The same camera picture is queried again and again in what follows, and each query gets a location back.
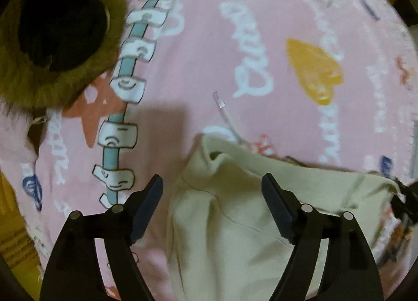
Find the pink patterned bed blanket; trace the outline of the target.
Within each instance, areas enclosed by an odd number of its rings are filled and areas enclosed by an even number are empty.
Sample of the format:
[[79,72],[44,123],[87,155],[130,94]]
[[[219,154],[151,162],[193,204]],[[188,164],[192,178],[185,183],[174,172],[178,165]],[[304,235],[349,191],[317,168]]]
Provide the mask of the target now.
[[[5,6],[10,0],[1,0]],[[120,49],[70,105],[31,113],[28,136],[38,159],[21,186],[11,184],[40,260],[48,260],[70,213],[106,212],[144,190],[157,174],[163,194],[144,236],[131,246],[152,300],[172,300],[166,260],[167,215],[180,171],[178,108],[168,94],[206,90],[239,141],[221,94],[265,96],[301,91],[326,106],[338,90],[370,89],[375,132],[388,133],[395,154],[380,154],[377,171],[397,186],[417,181],[417,51],[386,0],[127,0]],[[383,300],[416,300],[405,282],[417,250],[417,222],[397,220],[392,247],[375,259]],[[33,298],[1,255],[1,299]]]

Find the pink fluffy garment on bed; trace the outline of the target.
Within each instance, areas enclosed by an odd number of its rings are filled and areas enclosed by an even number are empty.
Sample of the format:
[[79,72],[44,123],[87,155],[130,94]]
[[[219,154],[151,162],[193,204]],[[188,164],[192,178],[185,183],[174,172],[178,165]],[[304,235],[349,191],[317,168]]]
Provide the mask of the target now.
[[1,171],[13,186],[21,186],[38,159],[28,136],[33,120],[31,113],[10,108],[1,100]]

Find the wooden slatted headboard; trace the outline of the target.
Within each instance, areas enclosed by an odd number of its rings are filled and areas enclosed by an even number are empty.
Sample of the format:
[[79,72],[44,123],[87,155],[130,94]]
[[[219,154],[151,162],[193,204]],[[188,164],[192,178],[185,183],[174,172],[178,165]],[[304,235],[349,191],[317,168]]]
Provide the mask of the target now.
[[41,288],[40,260],[16,202],[11,184],[1,173],[1,255],[19,283],[33,298]]

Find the black fur-trimmed coat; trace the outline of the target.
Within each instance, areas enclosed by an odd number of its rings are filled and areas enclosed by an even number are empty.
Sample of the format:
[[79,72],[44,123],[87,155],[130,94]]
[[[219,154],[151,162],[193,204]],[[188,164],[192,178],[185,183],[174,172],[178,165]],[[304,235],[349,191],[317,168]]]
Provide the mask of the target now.
[[1,15],[1,108],[70,105],[113,67],[127,0],[10,0]]

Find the beige zip hoodie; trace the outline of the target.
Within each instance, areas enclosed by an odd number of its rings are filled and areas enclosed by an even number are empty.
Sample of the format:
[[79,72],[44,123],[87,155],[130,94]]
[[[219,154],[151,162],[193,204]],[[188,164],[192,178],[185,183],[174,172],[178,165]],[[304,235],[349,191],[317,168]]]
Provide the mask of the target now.
[[262,196],[273,174],[300,201],[338,215],[352,212],[375,259],[392,247],[397,186],[378,173],[377,157],[395,154],[390,134],[375,132],[370,89],[337,91],[320,106],[301,91],[265,96],[221,94],[239,141],[206,90],[176,91],[188,164],[169,189],[166,260],[172,300],[267,300],[291,256]]

